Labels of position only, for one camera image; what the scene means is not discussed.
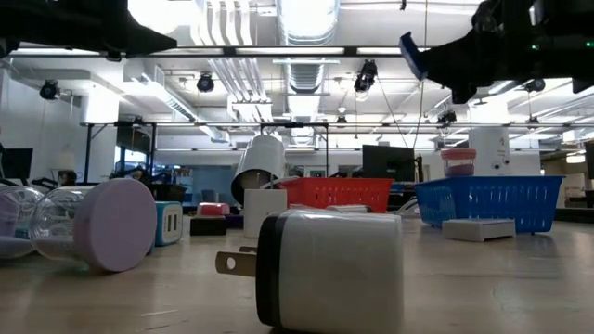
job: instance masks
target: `blue basket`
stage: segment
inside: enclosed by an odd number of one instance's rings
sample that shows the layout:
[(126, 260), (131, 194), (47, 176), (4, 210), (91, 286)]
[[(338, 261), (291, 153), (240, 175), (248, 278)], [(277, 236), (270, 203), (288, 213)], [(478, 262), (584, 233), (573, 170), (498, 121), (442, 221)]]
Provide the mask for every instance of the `blue basket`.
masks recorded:
[(423, 222), (509, 218), (517, 233), (549, 232), (563, 176), (463, 176), (415, 186)]

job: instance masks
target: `wooden table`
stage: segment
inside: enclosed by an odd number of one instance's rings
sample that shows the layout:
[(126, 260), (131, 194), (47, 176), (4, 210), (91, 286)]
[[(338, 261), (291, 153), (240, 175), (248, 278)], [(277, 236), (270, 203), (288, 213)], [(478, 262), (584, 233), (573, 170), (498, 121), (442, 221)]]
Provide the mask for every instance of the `wooden table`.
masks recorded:
[[(592, 333), (594, 226), (553, 228), (468, 243), (406, 221), (406, 333)], [(108, 276), (40, 256), (2, 261), (0, 333), (270, 333), (253, 280), (214, 271), (217, 251), (255, 244), (240, 231), (186, 236)]]

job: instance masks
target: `red basket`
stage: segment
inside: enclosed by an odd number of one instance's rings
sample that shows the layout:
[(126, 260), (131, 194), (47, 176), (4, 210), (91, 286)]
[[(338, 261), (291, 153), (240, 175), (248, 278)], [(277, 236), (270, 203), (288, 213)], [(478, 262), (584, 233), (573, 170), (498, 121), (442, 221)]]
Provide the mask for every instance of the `red basket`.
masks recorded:
[(368, 205), (386, 212), (391, 179), (302, 177), (281, 183), (289, 204), (326, 209), (330, 205)]

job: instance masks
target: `blue component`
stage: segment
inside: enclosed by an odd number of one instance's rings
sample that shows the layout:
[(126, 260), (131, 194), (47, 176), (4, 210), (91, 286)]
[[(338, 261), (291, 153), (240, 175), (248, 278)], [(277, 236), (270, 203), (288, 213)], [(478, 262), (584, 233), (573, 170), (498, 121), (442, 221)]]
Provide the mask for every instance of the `blue component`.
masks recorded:
[(175, 244), (184, 231), (184, 212), (180, 202), (157, 203), (157, 233), (155, 246), (163, 247)]
[(408, 67), (415, 75), (415, 77), (417, 77), (419, 81), (427, 79), (427, 71), (419, 61), (420, 52), (417, 48), (417, 45), (412, 40), (410, 32), (407, 32), (404, 35), (402, 35), (402, 37), (400, 37), (399, 46), (400, 52), (402, 53), (402, 57), (407, 61)]
[(517, 233), (549, 232), (563, 176), (461, 176), (415, 186), (423, 222), (507, 218)]

